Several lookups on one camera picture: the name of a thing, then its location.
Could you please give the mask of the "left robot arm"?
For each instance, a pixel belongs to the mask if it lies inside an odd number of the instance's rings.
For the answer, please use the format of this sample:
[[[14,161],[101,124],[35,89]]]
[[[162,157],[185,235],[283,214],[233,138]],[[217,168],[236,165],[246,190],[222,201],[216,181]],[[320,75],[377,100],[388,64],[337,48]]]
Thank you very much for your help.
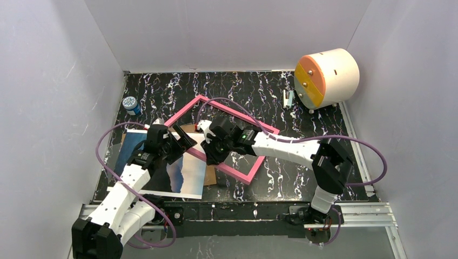
[[[71,228],[73,258],[121,258],[124,245],[144,225],[159,214],[177,233],[169,216],[152,198],[139,191],[151,173],[164,163],[177,161],[197,143],[179,126],[172,133],[166,125],[145,125],[146,138],[135,145],[112,191],[86,218],[78,218]]]

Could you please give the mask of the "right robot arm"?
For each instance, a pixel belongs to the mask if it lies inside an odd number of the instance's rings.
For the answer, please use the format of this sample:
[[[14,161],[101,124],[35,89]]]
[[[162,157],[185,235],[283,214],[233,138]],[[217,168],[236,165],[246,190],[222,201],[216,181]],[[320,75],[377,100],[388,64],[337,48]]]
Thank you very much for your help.
[[[295,138],[265,133],[260,127],[240,128],[227,118],[201,120],[196,130],[202,132],[201,147],[208,165],[219,165],[228,155],[268,156],[305,166],[313,171],[317,187],[307,209],[287,216],[290,224],[331,224],[329,211],[343,194],[353,170],[353,160],[337,139],[325,138],[299,142]]]

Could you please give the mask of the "brown cardboard backing board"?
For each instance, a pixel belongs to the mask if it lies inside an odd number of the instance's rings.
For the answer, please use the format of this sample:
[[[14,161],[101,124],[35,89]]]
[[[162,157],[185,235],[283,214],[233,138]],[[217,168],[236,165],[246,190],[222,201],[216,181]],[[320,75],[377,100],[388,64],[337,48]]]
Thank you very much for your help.
[[[144,139],[146,139],[146,130],[129,129],[123,135],[122,146],[114,169],[115,173],[121,175],[135,145]],[[200,194],[204,186],[215,183],[217,183],[215,168],[186,152],[175,163],[166,164],[158,169],[143,189],[179,194]]]

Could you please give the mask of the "landscape photo print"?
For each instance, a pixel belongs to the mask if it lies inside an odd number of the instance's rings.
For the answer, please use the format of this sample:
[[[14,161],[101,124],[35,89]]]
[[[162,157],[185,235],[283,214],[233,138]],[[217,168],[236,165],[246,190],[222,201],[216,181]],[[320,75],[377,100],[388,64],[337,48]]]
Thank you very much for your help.
[[[146,139],[146,130],[129,129],[121,144],[120,153],[113,171],[121,175],[135,145]],[[165,197],[201,199],[206,173],[206,162],[186,152],[173,164],[162,164],[151,176],[149,182],[139,191]]]

